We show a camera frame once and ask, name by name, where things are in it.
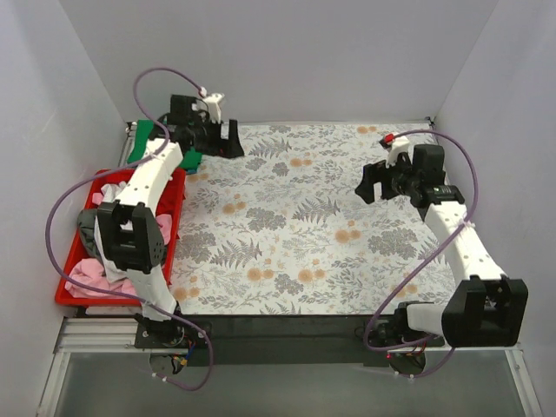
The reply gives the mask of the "green t shirt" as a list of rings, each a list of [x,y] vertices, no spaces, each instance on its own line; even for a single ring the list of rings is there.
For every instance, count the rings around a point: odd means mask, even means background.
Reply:
[[[133,140],[133,146],[126,163],[132,163],[140,160],[146,149],[147,140],[151,130],[155,127],[150,120],[138,120],[130,124],[129,137]],[[195,173],[202,161],[202,154],[194,149],[188,150],[183,157],[180,168],[185,169],[187,173]]]

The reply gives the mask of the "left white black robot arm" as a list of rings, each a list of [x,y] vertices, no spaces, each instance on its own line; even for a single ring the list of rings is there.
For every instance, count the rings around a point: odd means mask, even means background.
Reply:
[[[244,155],[237,122],[222,135],[221,93],[200,98],[173,95],[169,113],[154,123],[143,160],[123,191],[112,202],[100,204],[96,240],[103,260],[113,262],[131,281],[142,304],[139,322],[163,346],[178,346],[185,327],[170,317],[177,301],[162,271],[166,247],[156,221],[156,208],[185,153],[194,149],[206,156],[233,159]]]

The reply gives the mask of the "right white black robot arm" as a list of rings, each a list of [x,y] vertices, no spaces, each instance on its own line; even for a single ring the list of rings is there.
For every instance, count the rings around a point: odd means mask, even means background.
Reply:
[[[436,144],[411,148],[404,136],[388,136],[381,146],[387,158],[364,167],[355,193],[370,204],[375,200],[374,185],[379,184],[384,200],[408,197],[440,243],[455,290],[446,304],[400,303],[392,316],[372,324],[370,345],[409,346],[428,336],[440,336],[453,348],[515,345],[528,289],[521,279],[507,276],[465,220],[463,195],[445,183],[444,149]]]

